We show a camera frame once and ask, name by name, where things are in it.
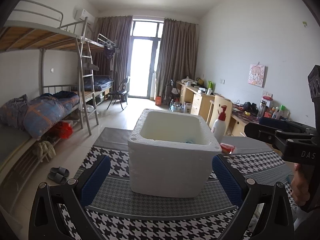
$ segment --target glass door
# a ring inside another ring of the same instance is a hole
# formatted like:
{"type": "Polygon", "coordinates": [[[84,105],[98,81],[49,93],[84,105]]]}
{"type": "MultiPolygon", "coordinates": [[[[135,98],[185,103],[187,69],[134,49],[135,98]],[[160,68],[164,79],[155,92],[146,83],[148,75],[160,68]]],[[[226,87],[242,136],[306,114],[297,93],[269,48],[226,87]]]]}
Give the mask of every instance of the glass door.
{"type": "Polygon", "coordinates": [[[163,23],[134,20],[129,53],[129,96],[150,98],[152,76],[158,64],[163,23]]]}

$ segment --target human hand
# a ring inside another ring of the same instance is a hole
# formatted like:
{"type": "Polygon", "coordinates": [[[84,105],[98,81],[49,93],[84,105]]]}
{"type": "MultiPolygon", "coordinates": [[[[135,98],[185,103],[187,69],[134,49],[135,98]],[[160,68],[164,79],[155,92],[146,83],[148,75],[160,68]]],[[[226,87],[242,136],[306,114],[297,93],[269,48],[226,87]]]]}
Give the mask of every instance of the human hand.
{"type": "Polygon", "coordinates": [[[291,182],[292,197],[298,206],[305,205],[310,198],[309,183],[301,170],[301,164],[294,164],[294,177],[291,182]]]}

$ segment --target white wall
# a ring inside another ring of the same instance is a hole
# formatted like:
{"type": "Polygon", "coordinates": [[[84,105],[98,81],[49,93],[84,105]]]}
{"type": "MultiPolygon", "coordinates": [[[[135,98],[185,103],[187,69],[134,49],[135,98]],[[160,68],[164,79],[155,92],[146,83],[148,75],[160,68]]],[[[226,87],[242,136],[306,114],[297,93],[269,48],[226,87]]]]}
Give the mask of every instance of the white wall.
{"type": "Polygon", "coordinates": [[[162,10],[147,10],[147,9],[117,9],[117,10],[107,10],[99,13],[99,17],[111,17],[111,16],[125,16],[125,15],[134,15],[134,16],[149,16],[149,17],[159,17],[159,18],[170,18],[183,22],[190,23],[199,23],[199,19],[189,15],[182,15],[170,11],[162,10]]]}
{"type": "MultiPolygon", "coordinates": [[[[98,11],[87,0],[34,0],[44,3],[64,14],[63,24],[75,22],[74,16],[79,8],[86,9],[94,16],[98,11]]],[[[37,5],[20,4],[17,8],[42,11],[37,5]]],[[[13,12],[9,19],[37,22],[57,27],[55,21],[37,15],[13,12]]],[[[0,54],[0,106],[6,101],[27,94],[29,99],[39,96],[39,51],[12,51],[0,54]]],[[[75,52],[47,50],[44,58],[44,85],[73,84],[77,78],[77,54],[75,52]]]]}
{"type": "Polygon", "coordinates": [[[307,77],[319,51],[320,27],[302,0],[224,0],[201,20],[196,76],[233,102],[258,104],[267,90],[293,120],[315,126],[307,77]],[[268,66],[264,88],[248,84],[258,62],[268,66]]]}

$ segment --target white foam container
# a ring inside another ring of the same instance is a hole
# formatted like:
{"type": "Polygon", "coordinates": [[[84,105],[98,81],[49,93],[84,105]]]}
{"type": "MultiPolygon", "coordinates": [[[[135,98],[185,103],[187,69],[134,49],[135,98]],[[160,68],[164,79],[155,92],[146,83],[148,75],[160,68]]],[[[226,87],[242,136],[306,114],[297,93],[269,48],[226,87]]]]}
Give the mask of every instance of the white foam container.
{"type": "Polygon", "coordinates": [[[197,196],[221,153],[201,116],[152,109],[142,112],[128,147],[132,191],[162,197],[197,196]]]}

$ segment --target blue gripper pad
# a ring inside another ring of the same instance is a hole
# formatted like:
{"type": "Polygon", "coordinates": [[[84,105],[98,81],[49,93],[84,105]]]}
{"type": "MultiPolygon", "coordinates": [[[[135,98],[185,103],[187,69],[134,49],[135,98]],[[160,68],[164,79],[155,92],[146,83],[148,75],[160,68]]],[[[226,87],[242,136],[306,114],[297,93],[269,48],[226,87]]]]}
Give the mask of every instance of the blue gripper pad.
{"type": "Polygon", "coordinates": [[[233,205],[240,207],[248,192],[248,189],[246,189],[247,186],[244,182],[244,177],[237,169],[232,168],[230,163],[228,163],[226,158],[222,155],[216,155],[215,157],[213,157],[212,169],[214,174],[217,176],[220,184],[222,185],[223,190],[226,192],[230,202],[233,205]],[[240,184],[242,184],[242,187],[238,183],[234,175],[236,175],[236,177],[240,180],[242,180],[243,178],[243,181],[240,182],[240,184]]]}
{"type": "Polygon", "coordinates": [[[99,157],[102,160],[100,161],[100,163],[96,167],[95,167],[95,165],[93,165],[91,168],[85,170],[85,171],[89,171],[90,169],[94,169],[92,171],[91,175],[87,178],[84,185],[79,190],[78,199],[79,199],[80,205],[83,208],[85,206],[89,206],[92,203],[92,201],[94,200],[96,194],[98,193],[102,183],[104,182],[104,180],[106,179],[106,177],[110,171],[111,163],[110,163],[109,157],[106,155],[102,155],[99,157]]]}

